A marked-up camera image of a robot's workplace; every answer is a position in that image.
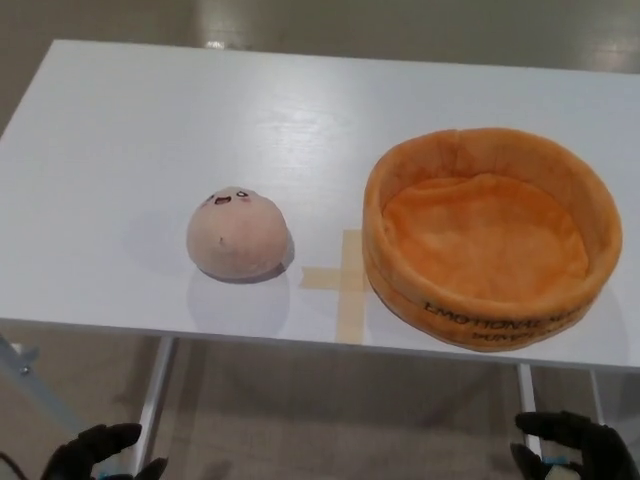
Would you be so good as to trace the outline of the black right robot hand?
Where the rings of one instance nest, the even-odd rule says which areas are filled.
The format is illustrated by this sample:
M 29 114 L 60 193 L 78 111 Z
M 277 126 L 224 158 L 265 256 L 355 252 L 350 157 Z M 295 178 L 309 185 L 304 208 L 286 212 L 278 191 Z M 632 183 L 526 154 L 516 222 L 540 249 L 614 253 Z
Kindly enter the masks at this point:
M 523 444 L 511 444 L 512 457 L 525 479 L 637 479 L 639 469 L 619 433 L 572 412 L 522 412 L 516 426 L 526 435 L 577 450 L 579 463 L 547 463 Z

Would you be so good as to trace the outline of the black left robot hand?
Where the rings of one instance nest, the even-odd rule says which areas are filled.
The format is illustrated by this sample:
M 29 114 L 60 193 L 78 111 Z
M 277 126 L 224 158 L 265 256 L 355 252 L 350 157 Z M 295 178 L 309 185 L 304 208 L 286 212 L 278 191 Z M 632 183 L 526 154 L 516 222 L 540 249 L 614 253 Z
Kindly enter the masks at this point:
M 134 446 L 142 433 L 138 423 L 95 425 L 58 447 L 41 475 L 42 480 L 90 480 L 93 468 Z

